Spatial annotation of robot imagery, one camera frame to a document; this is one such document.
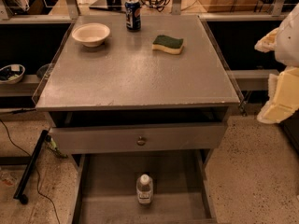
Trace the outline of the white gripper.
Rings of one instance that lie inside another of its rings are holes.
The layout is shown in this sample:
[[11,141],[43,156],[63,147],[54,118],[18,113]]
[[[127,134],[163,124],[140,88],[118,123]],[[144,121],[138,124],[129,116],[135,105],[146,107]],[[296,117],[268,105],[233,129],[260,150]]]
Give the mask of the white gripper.
[[294,66],[279,75],[269,75],[269,100],[257,116],[261,123],[280,123],[299,109],[299,4],[278,28],[263,36],[254,48],[264,53],[275,51],[278,62]]

